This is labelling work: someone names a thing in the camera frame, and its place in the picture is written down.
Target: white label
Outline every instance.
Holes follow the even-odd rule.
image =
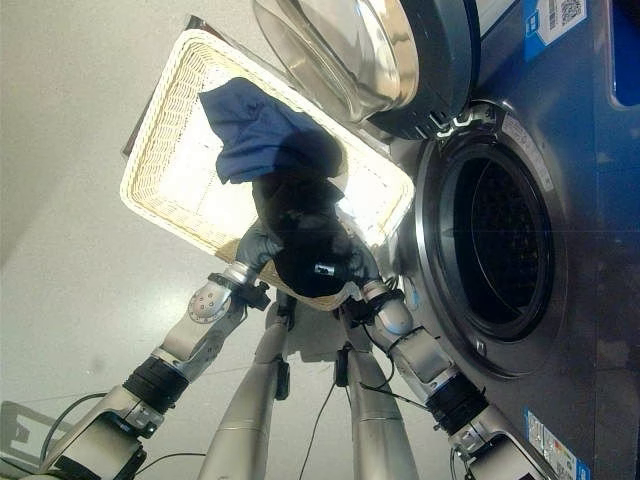
[[[591,474],[584,463],[551,433],[530,411],[525,411],[527,438],[540,452],[560,480],[589,480]]]
[[[502,131],[513,138],[524,153],[527,154],[533,165],[533,169],[538,174],[544,191],[549,192],[553,190],[551,175],[549,175],[549,170],[547,170],[547,166],[544,164],[540,150],[538,150],[538,147],[536,147],[536,144],[524,127],[520,125],[520,122],[509,114],[505,115],[504,121],[502,122]]]
[[[585,0],[538,0],[538,36],[549,45],[587,18]]]

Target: gray tiled floor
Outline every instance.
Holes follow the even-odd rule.
[[[118,197],[124,167],[119,150],[187,14],[222,27],[267,59],[273,56],[248,0],[2,0],[0,8],[0,445],[2,455],[28,464],[47,422],[80,395],[124,380],[182,316],[185,300],[205,276],[222,268],[128,211]],[[206,450],[263,327],[263,317],[252,314],[227,341],[211,370],[146,444],[151,459]],[[300,342],[309,352],[309,338],[307,346]],[[330,363],[302,361],[300,353],[291,361],[291,397],[274,408],[270,479],[297,478],[331,383]],[[392,385],[409,394],[400,380]],[[11,423],[16,408],[19,431]],[[432,432],[423,412],[401,409],[422,478],[448,478],[444,437]],[[305,478],[350,478],[350,445],[347,402],[336,391]],[[194,478],[198,465],[194,458],[172,459],[144,475]]]

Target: front-loading washer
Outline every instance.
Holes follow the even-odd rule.
[[[637,3],[255,11],[326,111],[423,141],[398,267],[416,318],[566,478],[639,479]]]

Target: wicker basket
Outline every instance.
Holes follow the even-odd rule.
[[[335,179],[345,198],[338,215],[373,249],[393,234],[410,208],[413,184],[388,157],[239,50],[201,30],[176,42],[129,157],[120,194],[134,212],[226,262],[257,215],[250,184],[222,185],[215,162],[222,142],[212,132],[198,93],[245,77],[296,111],[309,114],[345,152]],[[269,263],[260,278],[293,294]],[[350,294],[301,298],[320,310],[338,307]]]

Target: dryer door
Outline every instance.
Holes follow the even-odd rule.
[[[430,138],[477,79],[474,0],[254,0],[254,10],[306,96],[340,121]]]

